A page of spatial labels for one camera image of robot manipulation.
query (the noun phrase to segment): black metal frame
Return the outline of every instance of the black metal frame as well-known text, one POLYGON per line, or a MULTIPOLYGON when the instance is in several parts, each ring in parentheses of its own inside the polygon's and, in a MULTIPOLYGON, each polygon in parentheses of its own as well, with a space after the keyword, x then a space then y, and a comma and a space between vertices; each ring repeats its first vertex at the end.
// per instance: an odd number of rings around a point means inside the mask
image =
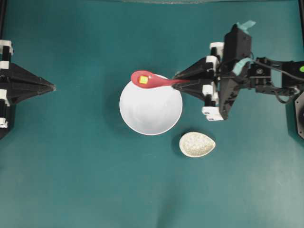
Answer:
POLYGON ((0 39, 2 39, 4 18, 6 12, 6 0, 0 0, 0 39))

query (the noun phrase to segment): table surface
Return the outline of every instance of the table surface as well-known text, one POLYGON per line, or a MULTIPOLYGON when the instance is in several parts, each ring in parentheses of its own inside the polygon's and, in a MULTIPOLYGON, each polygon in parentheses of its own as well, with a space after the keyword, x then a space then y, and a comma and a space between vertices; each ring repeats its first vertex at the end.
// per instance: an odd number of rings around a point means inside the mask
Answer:
POLYGON ((249 19, 255 56, 304 59, 294 0, 9 0, 12 61, 57 91, 20 103, 0 141, 0 226, 304 227, 304 143, 292 107, 244 90, 227 121, 208 122, 203 103, 183 95, 179 122, 158 136, 132 131, 119 113, 133 71, 172 77, 249 19), (214 151, 183 156, 189 131, 213 138, 214 151))

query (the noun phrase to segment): red spoon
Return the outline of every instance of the red spoon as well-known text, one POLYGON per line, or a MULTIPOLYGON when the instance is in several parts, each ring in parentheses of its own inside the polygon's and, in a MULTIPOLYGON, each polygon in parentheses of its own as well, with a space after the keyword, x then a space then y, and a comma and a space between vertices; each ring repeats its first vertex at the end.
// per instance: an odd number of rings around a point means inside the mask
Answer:
POLYGON ((190 80, 166 79, 146 70, 138 70, 131 75, 131 81, 140 88, 150 89, 161 86, 171 86, 175 83, 185 83, 190 80))

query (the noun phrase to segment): cable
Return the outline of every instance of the cable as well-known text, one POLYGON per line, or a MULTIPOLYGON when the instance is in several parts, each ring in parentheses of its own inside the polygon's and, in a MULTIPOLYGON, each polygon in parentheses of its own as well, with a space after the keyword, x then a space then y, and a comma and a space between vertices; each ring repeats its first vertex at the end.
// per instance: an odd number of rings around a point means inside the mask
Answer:
POLYGON ((279 97, 279 94, 277 94, 277 91, 274 91, 274 92, 275 92, 275 97, 276 97, 277 100, 278 100, 279 102, 281 102, 282 104, 287 104, 287 103, 289 103, 289 102, 293 99, 293 97, 294 97, 294 96, 289 96, 289 98, 288 98, 287 101, 283 101, 283 100, 279 97))
POLYGON ((267 67, 267 68, 269 68, 269 69, 279 71, 279 72, 281 72, 282 74, 285 74, 285 75, 287 75, 287 76, 289 76, 289 77, 291 77, 291 78, 293 78, 293 79, 295 79, 295 80, 299 80, 299 81, 301 81, 301 82, 304 82, 304 78, 300 78, 300 77, 294 76, 294 75, 292 75, 292 74, 290 74, 290 73, 288 73, 288 72, 286 72, 286 71, 277 69, 277 68, 275 68, 275 67, 269 66, 269 65, 264 64, 264 63, 257 62, 257 61, 255 61, 255 60, 252 60, 252 61, 253 61, 254 63, 258 64, 258 65, 263 66, 263 67, 267 67))

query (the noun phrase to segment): yellow cube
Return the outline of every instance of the yellow cube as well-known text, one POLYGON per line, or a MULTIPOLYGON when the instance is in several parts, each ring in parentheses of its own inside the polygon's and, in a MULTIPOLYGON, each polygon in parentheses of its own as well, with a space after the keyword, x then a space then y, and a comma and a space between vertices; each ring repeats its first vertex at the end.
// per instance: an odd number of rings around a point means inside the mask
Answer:
POLYGON ((141 84, 147 84, 148 83, 148 77, 147 76, 143 76, 143 75, 141 75, 140 77, 139 77, 139 83, 141 83, 141 84))

